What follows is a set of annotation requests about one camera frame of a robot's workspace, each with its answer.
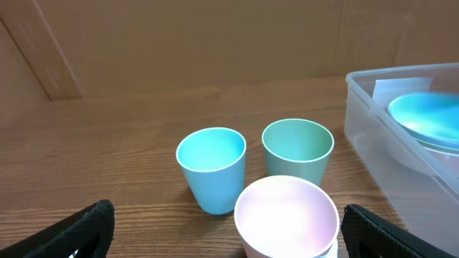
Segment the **pink plastic cup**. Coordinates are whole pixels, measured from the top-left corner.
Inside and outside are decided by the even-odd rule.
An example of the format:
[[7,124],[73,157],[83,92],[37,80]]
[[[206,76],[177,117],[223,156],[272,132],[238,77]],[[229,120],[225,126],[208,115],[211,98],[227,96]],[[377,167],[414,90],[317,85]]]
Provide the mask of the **pink plastic cup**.
[[234,220],[248,258],[337,257],[339,213],[315,184],[268,176],[238,197]]

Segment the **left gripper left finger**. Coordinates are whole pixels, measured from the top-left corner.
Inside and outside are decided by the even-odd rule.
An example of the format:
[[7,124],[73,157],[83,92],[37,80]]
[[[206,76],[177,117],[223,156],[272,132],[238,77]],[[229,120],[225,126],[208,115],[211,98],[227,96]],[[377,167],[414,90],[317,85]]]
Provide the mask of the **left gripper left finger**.
[[2,257],[105,258],[113,240],[115,209],[105,199],[1,250]]

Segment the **green plastic bowl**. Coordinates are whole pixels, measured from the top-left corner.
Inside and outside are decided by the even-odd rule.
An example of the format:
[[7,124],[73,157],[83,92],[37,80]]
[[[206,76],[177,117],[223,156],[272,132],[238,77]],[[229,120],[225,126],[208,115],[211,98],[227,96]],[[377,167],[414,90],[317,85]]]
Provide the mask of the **green plastic bowl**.
[[450,155],[458,155],[458,149],[457,148],[451,148],[451,147],[445,147],[445,146],[441,146],[441,145],[436,145],[436,144],[433,144],[433,143],[428,143],[424,140],[419,140],[417,139],[417,142],[424,146],[426,149],[429,149],[429,150],[432,150],[432,151],[436,151],[436,152],[439,152],[439,153],[448,153]]

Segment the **blue plastic bowl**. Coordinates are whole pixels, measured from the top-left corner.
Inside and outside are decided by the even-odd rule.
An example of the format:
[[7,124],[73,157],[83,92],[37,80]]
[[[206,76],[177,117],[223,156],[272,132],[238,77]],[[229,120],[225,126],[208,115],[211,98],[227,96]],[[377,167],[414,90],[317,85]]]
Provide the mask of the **blue plastic bowl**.
[[414,92],[388,105],[388,112],[414,138],[443,148],[458,148],[458,95]]

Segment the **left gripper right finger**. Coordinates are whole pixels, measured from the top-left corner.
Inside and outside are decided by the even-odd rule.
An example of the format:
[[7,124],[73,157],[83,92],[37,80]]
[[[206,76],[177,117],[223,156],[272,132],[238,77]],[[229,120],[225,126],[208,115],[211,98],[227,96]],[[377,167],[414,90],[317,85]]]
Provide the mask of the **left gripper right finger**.
[[341,233],[350,258],[454,258],[357,204],[344,208]]

